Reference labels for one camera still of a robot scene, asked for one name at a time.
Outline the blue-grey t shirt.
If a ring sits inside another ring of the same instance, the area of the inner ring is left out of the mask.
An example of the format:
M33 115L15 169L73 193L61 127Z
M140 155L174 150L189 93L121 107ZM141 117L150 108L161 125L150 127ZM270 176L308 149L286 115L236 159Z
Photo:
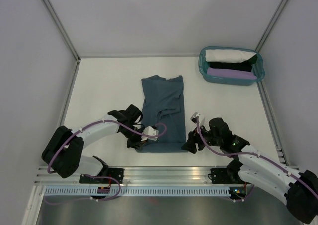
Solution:
M144 93L144 126L164 123L167 131L157 140L147 141L138 153L184 153L186 142L183 77L166 79L158 75L141 80Z

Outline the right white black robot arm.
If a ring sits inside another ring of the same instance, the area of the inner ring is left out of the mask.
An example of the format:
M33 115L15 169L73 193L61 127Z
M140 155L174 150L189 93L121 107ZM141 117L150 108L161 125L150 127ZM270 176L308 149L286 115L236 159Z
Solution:
M207 148L218 156L230 158L229 181L243 181L264 190L305 224L310 224L318 215L318 177L313 172L300 172L268 158L249 141L233 134L220 117L209 121L208 130L201 114L195 113L191 121L196 128L189 132L183 150L195 154Z

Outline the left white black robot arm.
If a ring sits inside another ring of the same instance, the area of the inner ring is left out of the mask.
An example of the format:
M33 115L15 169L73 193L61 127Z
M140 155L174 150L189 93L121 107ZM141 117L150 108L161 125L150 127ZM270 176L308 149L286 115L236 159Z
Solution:
M130 143L141 141L143 127L137 128L142 112L133 104L125 110L112 110L102 119L77 129L58 127L45 147L41 158L49 174L65 179L81 174L86 180L104 183L110 175L109 166L97 156L82 155L83 149L112 134L121 133Z

